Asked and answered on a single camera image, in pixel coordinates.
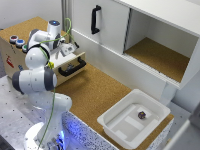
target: cable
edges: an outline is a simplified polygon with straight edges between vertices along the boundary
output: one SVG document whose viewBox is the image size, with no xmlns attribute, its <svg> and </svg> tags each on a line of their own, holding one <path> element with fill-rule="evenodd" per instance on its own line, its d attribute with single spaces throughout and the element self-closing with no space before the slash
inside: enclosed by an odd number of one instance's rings
<svg viewBox="0 0 200 150">
<path fill-rule="evenodd" d="M 63 35 L 61 38 L 65 37 L 67 34 L 68 34 L 69 36 L 71 36 L 71 35 L 69 34 L 69 31 L 71 30 L 71 20 L 70 20 L 69 18 L 66 18 L 66 19 L 69 20 L 70 26 L 69 26 L 69 29 L 67 30 L 67 33 L 66 33 L 65 35 Z M 46 42 L 58 41 L 58 40 L 60 40 L 61 38 L 58 38 L 58 39 L 55 39 L 55 40 L 49 40 L 49 41 L 42 41 L 42 42 L 40 42 L 40 44 L 46 43 Z M 42 51 L 42 53 L 44 54 L 44 56 L 46 57 L 46 59 L 49 61 L 47 54 L 44 52 L 44 50 L 43 50 L 41 47 L 40 47 L 40 50 Z M 48 121 L 48 123 L 47 123 L 47 127 L 46 127 L 46 129 L 45 129 L 44 135 L 42 136 L 42 139 L 41 139 L 40 144 L 39 144 L 39 146 L 38 146 L 38 150 L 39 150 L 39 148 L 40 148 L 40 146 L 41 146 L 41 144 L 42 144 L 42 142 L 43 142 L 43 140 L 44 140 L 44 137 L 45 137 L 45 135 L 46 135 L 47 129 L 48 129 L 48 127 L 49 127 L 49 123 L 50 123 L 51 118 L 52 118 L 52 115 L 53 115 L 53 111 L 54 111 L 54 102 L 55 102 L 55 91 L 56 91 L 56 90 L 55 90 L 55 88 L 54 88 L 53 105 L 52 105 L 52 109 L 51 109 L 51 115 L 50 115 L 49 121 Z"/>
</svg>

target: black handle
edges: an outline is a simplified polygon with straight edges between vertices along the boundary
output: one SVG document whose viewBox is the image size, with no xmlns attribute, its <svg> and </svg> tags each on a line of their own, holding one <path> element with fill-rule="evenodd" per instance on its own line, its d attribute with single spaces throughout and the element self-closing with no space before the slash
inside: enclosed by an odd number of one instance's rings
<svg viewBox="0 0 200 150">
<path fill-rule="evenodd" d="M 81 57 L 78 57 L 78 62 L 80 63 L 78 66 L 68 70 L 68 71 L 63 71 L 62 68 L 58 68 L 58 72 L 64 76 L 70 76 L 71 74 L 73 74 L 74 72 L 78 71 L 79 69 L 83 68 L 86 65 L 86 62 L 84 60 L 81 59 Z"/>
<path fill-rule="evenodd" d="M 92 24 L 91 24 L 91 30 L 92 34 L 98 33 L 100 30 L 96 28 L 96 12 L 101 10 L 101 7 L 96 5 L 96 8 L 92 10 Z"/>
</svg>

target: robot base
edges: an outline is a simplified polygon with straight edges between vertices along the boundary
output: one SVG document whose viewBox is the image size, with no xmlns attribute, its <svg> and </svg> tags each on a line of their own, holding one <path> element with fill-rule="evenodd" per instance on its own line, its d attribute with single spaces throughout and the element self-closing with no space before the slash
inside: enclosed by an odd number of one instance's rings
<svg viewBox="0 0 200 150">
<path fill-rule="evenodd" d="M 44 125 L 43 122 L 35 124 L 26 132 L 24 137 L 24 150 L 49 150 L 49 147 L 44 145 L 41 145 L 40 148 L 38 149 L 39 141 L 36 140 L 36 136 L 43 125 Z M 65 145 L 68 145 L 69 139 L 65 138 L 65 142 L 66 142 Z"/>
</svg>

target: white sink basin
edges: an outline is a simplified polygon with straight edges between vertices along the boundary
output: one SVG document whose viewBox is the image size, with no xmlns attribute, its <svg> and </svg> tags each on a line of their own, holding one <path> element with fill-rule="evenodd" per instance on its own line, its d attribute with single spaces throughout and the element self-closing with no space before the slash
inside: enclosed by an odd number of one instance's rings
<svg viewBox="0 0 200 150">
<path fill-rule="evenodd" d="M 139 112 L 146 117 L 140 119 Z M 97 120 L 105 133 L 126 149 L 137 148 L 169 115 L 170 109 L 136 89 Z"/>
</svg>

